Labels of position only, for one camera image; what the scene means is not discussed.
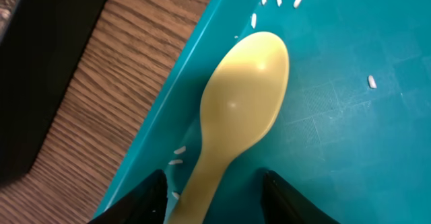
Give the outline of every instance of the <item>spoon handle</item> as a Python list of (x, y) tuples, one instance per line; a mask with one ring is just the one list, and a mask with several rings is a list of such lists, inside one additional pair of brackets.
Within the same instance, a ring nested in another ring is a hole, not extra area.
[(201, 224), (228, 165), (201, 155), (168, 224)]

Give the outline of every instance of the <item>black plastic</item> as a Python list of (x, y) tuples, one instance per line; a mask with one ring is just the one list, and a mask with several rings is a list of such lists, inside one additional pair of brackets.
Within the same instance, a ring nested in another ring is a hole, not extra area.
[(263, 177), (261, 206), (266, 224), (338, 223), (274, 171), (268, 171)]
[(30, 170), (106, 0), (18, 0), (0, 36), (0, 185)]
[(163, 224), (167, 194), (166, 176), (156, 170), (89, 224)]

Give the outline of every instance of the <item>teal tray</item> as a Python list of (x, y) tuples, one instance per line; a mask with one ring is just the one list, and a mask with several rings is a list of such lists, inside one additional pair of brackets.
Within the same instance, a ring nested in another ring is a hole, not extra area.
[[(431, 223), (431, 0), (260, 1), (211, 0), (96, 215), (155, 169), (181, 193), (205, 84), (239, 40), (270, 31), (290, 54), (281, 113), (230, 165), (205, 223), (263, 223), (263, 168), (341, 223)], [(184, 163), (168, 165), (183, 145)], [(167, 215), (175, 202), (169, 194)]]

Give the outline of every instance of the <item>spoon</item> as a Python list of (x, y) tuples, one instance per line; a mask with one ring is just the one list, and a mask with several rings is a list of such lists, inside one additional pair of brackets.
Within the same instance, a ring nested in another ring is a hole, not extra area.
[(286, 45), (270, 32), (247, 36), (223, 58), (202, 95), (201, 154), (169, 224), (203, 222), (229, 164), (272, 127), (288, 77)]

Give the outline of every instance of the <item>wooden table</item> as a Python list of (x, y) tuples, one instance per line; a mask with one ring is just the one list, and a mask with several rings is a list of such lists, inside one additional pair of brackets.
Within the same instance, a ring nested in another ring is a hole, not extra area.
[(86, 223), (209, 0), (108, 0), (30, 173), (0, 223)]

